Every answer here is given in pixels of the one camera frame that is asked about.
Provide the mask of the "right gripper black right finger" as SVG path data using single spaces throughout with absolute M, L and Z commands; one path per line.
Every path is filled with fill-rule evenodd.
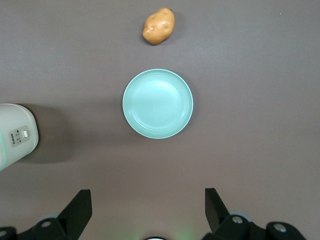
M 266 230 L 239 214 L 230 214 L 215 188 L 205 189 L 205 216 L 211 232 L 205 240 L 264 240 Z

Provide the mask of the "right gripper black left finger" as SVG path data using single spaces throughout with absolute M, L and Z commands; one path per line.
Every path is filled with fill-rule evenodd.
M 19 240 L 77 240 L 92 217 L 89 189 L 80 190 L 57 217 L 45 218 L 19 233 Z

